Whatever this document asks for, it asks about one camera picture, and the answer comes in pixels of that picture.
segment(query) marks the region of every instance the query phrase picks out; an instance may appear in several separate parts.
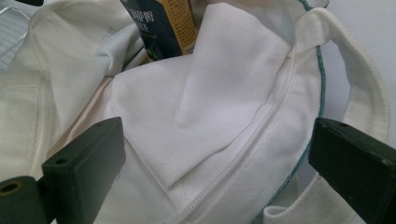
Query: yellow label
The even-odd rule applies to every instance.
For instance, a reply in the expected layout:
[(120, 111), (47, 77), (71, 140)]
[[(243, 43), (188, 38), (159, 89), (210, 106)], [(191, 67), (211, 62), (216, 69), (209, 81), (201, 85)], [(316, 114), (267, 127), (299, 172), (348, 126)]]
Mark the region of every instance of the yellow label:
[(162, 3), (182, 53), (192, 53), (197, 31), (191, 15), (189, 0), (162, 0)]

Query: black plastic part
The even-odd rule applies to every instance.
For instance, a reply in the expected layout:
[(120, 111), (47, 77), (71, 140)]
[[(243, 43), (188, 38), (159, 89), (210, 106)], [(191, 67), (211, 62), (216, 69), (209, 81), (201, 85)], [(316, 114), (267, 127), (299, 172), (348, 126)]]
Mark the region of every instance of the black plastic part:
[(396, 223), (396, 150), (357, 129), (317, 119), (309, 163), (367, 223)]
[(0, 183), (0, 223), (48, 223), (34, 178), (20, 176)]
[(58, 197), (58, 224), (93, 223), (124, 162), (120, 118), (93, 125), (44, 162), (44, 180)]
[(44, 4), (44, 0), (15, 0), (15, 1), (27, 4), (27, 5), (31, 5), (34, 7), (41, 7)]

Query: white tote bag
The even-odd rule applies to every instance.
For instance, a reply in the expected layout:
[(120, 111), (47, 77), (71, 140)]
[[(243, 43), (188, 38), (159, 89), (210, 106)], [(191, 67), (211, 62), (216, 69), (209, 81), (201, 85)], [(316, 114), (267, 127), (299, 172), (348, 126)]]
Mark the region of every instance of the white tote bag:
[[(2, 178), (39, 177), (39, 164), (73, 129), (103, 77), (138, 54), (136, 27), (110, 2), (62, 1), (32, 18), (0, 76)], [(384, 141), (389, 100), (374, 64), (329, 11), (311, 8), (325, 1), (228, 3), (207, 7), (192, 55), (128, 70), (99, 90), (107, 93), (106, 110), (94, 113), (122, 118), (127, 160), (96, 223), (249, 223), (262, 214), (266, 224), (330, 224), (355, 217), (319, 176), (295, 202), (281, 194), (325, 107), (318, 46), (332, 40), (346, 63), (343, 122)], [(44, 34), (49, 38), (39, 38)]]

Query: screw hole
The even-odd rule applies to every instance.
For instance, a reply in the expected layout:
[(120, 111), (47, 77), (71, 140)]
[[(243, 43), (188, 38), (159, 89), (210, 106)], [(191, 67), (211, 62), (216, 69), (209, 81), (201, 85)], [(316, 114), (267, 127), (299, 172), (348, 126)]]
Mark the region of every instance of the screw hole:
[(65, 164), (66, 162), (67, 162), (67, 160), (65, 160), (65, 159), (59, 159), (55, 163), (58, 165), (61, 165), (61, 164)]
[(12, 183), (1, 188), (2, 193), (8, 193), (18, 187), (18, 184)]

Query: white bag handle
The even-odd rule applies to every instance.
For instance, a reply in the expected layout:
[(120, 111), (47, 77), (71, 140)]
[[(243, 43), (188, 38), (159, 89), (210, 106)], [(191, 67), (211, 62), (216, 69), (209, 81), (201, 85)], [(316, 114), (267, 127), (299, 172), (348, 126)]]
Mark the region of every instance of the white bag handle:
[[(296, 24), (300, 50), (332, 40), (346, 63), (350, 83), (349, 102), (343, 122), (385, 141), (389, 130), (389, 99), (374, 63), (353, 40), (348, 30), (324, 8), (307, 12)], [(290, 206), (268, 206), (263, 223), (351, 223), (355, 213), (321, 176), (316, 174), (308, 188)]]

